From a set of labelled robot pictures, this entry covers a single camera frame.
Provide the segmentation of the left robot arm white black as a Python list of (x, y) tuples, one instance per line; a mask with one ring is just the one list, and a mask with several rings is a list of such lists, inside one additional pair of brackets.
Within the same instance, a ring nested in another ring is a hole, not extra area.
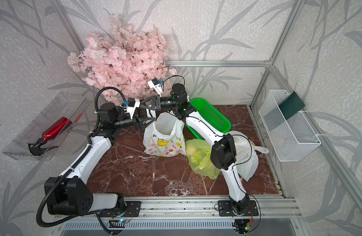
[(139, 100), (124, 101), (122, 106), (94, 103), (97, 123), (87, 136), (87, 145), (74, 162), (58, 177), (49, 178), (45, 184), (45, 197), (41, 201), (36, 222), (48, 228), (78, 216), (101, 213), (125, 214), (128, 206), (121, 193), (92, 193), (88, 179), (104, 154), (118, 138), (121, 129), (133, 126), (145, 129), (155, 121), (155, 112), (161, 109), (157, 102), (146, 104)]

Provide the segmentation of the white printed plastic bag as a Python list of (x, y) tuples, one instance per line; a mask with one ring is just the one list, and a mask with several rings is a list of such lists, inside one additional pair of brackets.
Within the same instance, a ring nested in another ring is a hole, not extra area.
[(249, 181), (258, 168), (259, 153), (268, 154), (269, 149), (262, 146), (256, 146), (246, 135), (239, 131), (229, 131), (234, 138), (236, 147), (236, 168), (238, 174), (245, 180)]

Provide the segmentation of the green avocado plastic bag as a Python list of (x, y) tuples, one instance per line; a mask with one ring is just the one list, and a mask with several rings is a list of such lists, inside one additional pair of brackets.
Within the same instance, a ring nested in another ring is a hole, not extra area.
[(192, 139), (186, 141), (185, 145), (186, 156), (193, 172), (209, 177), (211, 180), (217, 179), (221, 171), (210, 160), (211, 146), (209, 143), (205, 140)]

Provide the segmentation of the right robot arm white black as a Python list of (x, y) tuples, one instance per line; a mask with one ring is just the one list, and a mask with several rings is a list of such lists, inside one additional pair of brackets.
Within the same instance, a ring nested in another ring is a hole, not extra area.
[(147, 110), (147, 116), (143, 118), (143, 129), (154, 124), (156, 111), (167, 110), (174, 112), (173, 115), (178, 120), (198, 132), (211, 146), (212, 164), (223, 173), (229, 188), (233, 212), (238, 216), (243, 215), (250, 203), (250, 198), (238, 179), (238, 174), (235, 173), (236, 147), (233, 136), (223, 134), (204, 119), (204, 116), (188, 101), (184, 85), (174, 84), (172, 96), (162, 97), (161, 85), (154, 82), (155, 80), (149, 81), (148, 85), (156, 91), (157, 95), (141, 101), (139, 107)]

